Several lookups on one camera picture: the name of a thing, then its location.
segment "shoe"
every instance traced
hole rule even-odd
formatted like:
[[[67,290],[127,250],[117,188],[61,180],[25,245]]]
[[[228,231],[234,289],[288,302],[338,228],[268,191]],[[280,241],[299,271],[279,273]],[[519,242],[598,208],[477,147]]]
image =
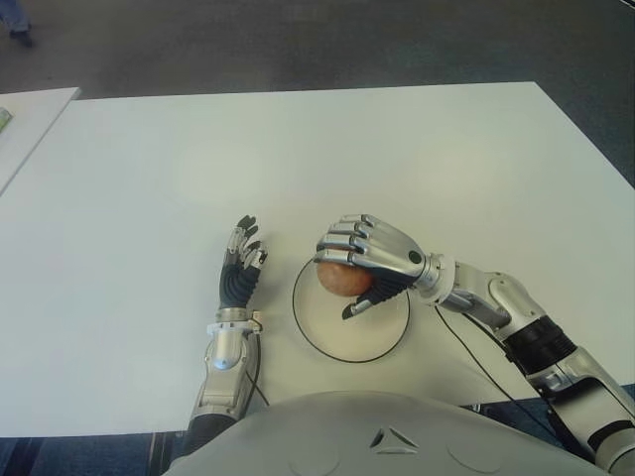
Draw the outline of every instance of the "shoe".
[[[9,33],[9,37],[12,40],[16,40],[20,45],[26,48],[33,47],[33,40],[31,40],[31,36],[29,32],[11,32]]]

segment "silver metal arm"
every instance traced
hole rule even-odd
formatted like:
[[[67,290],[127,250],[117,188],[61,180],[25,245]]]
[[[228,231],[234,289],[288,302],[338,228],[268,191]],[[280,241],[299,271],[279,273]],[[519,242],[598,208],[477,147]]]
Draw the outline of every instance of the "silver metal arm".
[[[207,327],[211,338],[204,357],[206,377],[191,413],[185,455],[244,417],[258,380],[258,334],[262,325],[257,318],[259,313],[247,310],[267,259],[262,242],[248,244],[257,231],[256,218],[245,216],[238,221],[227,243],[220,273],[220,306],[215,322]]]
[[[254,375],[255,349],[250,334],[259,334],[260,323],[247,309],[225,308],[216,314],[216,323],[207,327],[211,340],[205,351],[206,377],[196,397],[190,419],[201,415],[244,416]]]
[[[492,329],[588,459],[612,474],[635,474],[635,403],[517,280],[457,263],[440,305]]]
[[[547,401],[563,439],[612,474],[635,474],[635,403],[575,346],[516,279],[427,254],[403,232],[371,215],[346,215],[317,244],[316,261],[360,266],[374,277],[352,314],[406,287],[424,302],[483,322]],[[381,299],[376,290],[388,290]]]

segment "floor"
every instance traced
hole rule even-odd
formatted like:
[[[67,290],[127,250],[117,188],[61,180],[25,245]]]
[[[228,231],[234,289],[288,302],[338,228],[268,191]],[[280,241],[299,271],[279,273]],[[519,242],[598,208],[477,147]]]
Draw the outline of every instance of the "floor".
[[[0,92],[84,98],[538,82],[630,183],[635,10],[619,0],[23,0]]]

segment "wire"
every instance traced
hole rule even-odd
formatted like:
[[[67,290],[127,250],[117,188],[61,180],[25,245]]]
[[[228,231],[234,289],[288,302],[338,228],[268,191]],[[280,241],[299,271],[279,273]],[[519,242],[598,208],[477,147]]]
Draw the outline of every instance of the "wire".
[[[258,377],[260,377],[260,359],[261,359],[261,345],[260,345],[260,334],[256,335],[256,373],[254,374],[254,378],[248,375],[248,378],[251,382],[251,389],[249,390],[249,395],[247,396],[247,402],[245,404],[245,410],[242,413],[241,418],[244,418],[249,410],[249,406],[251,405],[251,399],[254,397],[254,392],[256,391],[256,382],[258,382]]]
[[[487,370],[485,369],[485,367],[483,367],[483,365],[480,363],[480,361],[476,358],[476,356],[472,353],[472,351],[469,349],[469,347],[467,346],[467,344],[465,343],[465,341],[463,339],[460,338],[460,336],[454,331],[454,329],[452,329],[449,324],[447,323],[447,321],[445,320],[444,316],[441,314],[441,311],[439,310],[439,308],[437,306],[435,306],[435,311],[437,312],[437,314],[439,315],[439,317],[441,318],[441,321],[443,324],[445,324],[445,327],[447,327],[447,330],[449,330],[451,332],[451,334],[456,337],[456,340],[458,340],[458,342],[460,342],[460,344],[463,346],[463,348],[465,349],[465,351],[469,354],[469,356],[472,358],[472,360],[474,361],[474,363],[480,368],[480,370],[483,372],[483,374],[485,374],[487,376],[487,378],[491,381],[491,383],[494,385],[494,387],[496,387],[501,394],[503,394],[505,397],[507,397],[509,399],[509,401],[514,404],[516,407],[518,407],[519,410],[521,410],[527,417],[529,417],[535,424],[537,424],[540,428],[542,428],[544,431],[546,431],[549,435],[551,435],[553,438],[555,438],[556,440],[560,440],[550,429],[548,429],[541,421],[539,421],[535,416],[533,416],[531,414],[531,412],[529,412],[525,407],[523,407],[520,402],[518,402],[516,399],[514,399],[511,395],[509,395],[509,393],[507,393],[507,391],[505,391],[505,389],[503,389],[498,382],[496,382],[496,380],[494,380],[494,378],[490,375],[489,372],[487,372]]]
[[[481,324],[479,321],[477,321],[475,318],[473,318],[471,315],[462,312],[461,315],[463,317],[465,317],[467,320],[469,320],[472,324],[474,324],[476,327],[478,327],[480,330],[483,331],[483,333],[489,337],[489,339],[494,342],[498,347],[500,347],[500,349],[505,352],[505,355],[507,355],[507,347],[505,347],[500,340],[498,340],[496,337],[494,337],[491,332],[489,330],[487,330],[483,324]]]
[[[258,384],[254,382],[254,379],[251,378],[251,375],[249,375],[249,372],[247,372],[247,379],[249,379],[249,382],[251,382],[251,384],[256,388],[256,393],[260,396],[260,398],[265,403],[265,405],[267,407],[270,407],[271,404],[269,403],[269,400],[267,399],[267,397],[265,397],[265,394],[262,393],[262,390],[260,389]]]

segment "white table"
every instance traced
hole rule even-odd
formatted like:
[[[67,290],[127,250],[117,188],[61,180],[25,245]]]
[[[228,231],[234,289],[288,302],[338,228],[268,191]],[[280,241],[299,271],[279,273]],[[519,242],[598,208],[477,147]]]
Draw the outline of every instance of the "white table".
[[[0,195],[79,89],[0,94],[0,106],[14,117],[0,132]]]
[[[388,357],[341,364],[295,326],[326,226],[369,212],[429,252],[508,272],[622,384],[635,381],[635,194],[534,83],[75,101],[0,199],[2,436],[184,428],[227,234],[270,259],[263,390],[504,400],[432,310]],[[448,317],[499,382],[534,394]]]

